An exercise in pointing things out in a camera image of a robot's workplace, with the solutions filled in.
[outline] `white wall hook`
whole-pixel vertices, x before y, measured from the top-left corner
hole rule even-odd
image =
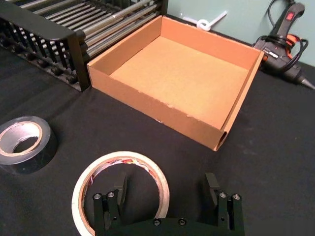
[[[197,26],[198,29],[202,29],[202,30],[205,30],[205,31],[209,31],[211,29],[211,27],[217,23],[218,21],[220,21],[224,16],[227,15],[227,11],[224,11],[221,15],[219,15],[217,18],[215,18],[213,21],[209,22],[205,19],[201,19],[199,21],[195,20],[195,19],[192,19],[190,17],[186,17],[184,16],[183,19],[185,21],[189,21],[193,24],[195,24]]]

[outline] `roll of tape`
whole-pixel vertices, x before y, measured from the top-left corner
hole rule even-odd
[[[15,152],[29,138],[37,140],[26,150]],[[13,174],[29,174],[44,167],[55,155],[56,137],[39,117],[20,117],[0,126],[0,167]]]
[[[155,218],[165,218],[169,206],[169,189],[161,169],[152,160],[139,153],[118,151],[94,161],[79,177],[72,195],[72,216],[82,236],[94,236],[95,232],[84,215],[84,197],[93,179],[106,168],[116,164],[135,164],[145,169],[155,180],[159,193],[159,207]]]

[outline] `glue gun nozzle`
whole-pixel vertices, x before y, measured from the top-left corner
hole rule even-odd
[[[301,84],[304,85],[305,87],[308,87],[309,89],[315,90],[315,86],[304,77],[301,81]]]

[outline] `cardboard box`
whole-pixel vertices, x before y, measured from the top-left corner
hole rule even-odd
[[[263,53],[159,16],[88,64],[92,86],[218,150]]]

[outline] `black table surface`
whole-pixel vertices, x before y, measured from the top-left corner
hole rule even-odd
[[[302,66],[315,83],[315,68]],[[227,140],[213,152],[96,89],[77,92],[0,49],[0,123],[38,116],[59,141],[53,160],[33,174],[0,170],[0,235],[78,235],[71,213],[78,177],[99,157],[129,150],[164,172],[168,217],[207,221],[201,182],[212,172],[226,192],[243,196],[246,235],[313,236],[314,102],[314,91],[258,72]],[[88,190],[92,225],[92,194],[108,192],[122,171],[128,179],[124,223],[154,217],[154,181],[137,166],[117,165]]]

